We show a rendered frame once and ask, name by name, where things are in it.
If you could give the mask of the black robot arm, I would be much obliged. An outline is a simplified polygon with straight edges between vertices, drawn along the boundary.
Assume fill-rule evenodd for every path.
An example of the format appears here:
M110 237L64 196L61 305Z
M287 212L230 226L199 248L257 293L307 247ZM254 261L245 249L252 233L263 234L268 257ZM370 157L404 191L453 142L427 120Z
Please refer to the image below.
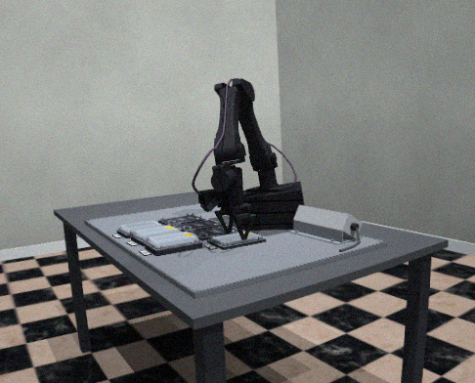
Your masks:
M242 169L234 164L245 162L246 153L244 144L240 141L238 122L248 144L250 163L253 171L258 172L260 183L260 186L247 189L247 192L284 192L293 189L293 186L277 184L277 157L258 126L253 110L255 93L252 84L241 78L233 80L232 85L227 88L225 83L214 85L215 92L220 96L220 121L214 148L222 135L224 121L225 131L219 146L214 150L216 165L212 166L211 177L214 189L199 191L203 195L203 202L199 197L198 202L206 212L218 204L227 207L239 206L236 187L243 186Z

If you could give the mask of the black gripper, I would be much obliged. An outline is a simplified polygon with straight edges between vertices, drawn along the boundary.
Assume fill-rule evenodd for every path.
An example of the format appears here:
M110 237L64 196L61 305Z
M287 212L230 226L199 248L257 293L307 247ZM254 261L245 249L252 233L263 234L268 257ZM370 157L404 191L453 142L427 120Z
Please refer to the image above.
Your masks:
M238 193L239 193L239 206L227 207L227 206L223 206L223 205L218 204L218 208L219 207L221 207L221 208L220 208L220 210L215 211L215 214L216 214L218 220L220 221L221 225L223 226L226 234L231 233L233 223L235 221L236 226L237 226L237 230L239 232L239 235L240 235L241 239L245 240L245 239L247 239L249 231L250 231L250 229L251 229L251 227L252 227L252 225L253 225L253 223L256 219L256 215L255 214L249 214L249 213L238 214L240 211L244 211L244 209L251 210L252 209L252 204L248 204L248 203L243 202L243 186L236 187L236 189L238 189ZM230 223L229 223L228 228L227 228L227 226L226 226L226 224L225 224L225 222L222 218L223 215L229 215L230 216ZM247 220L249 220L249 221L248 221L248 224L247 224L245 234L243 234L242 227L241 227L241 222L242 221L247 221Z

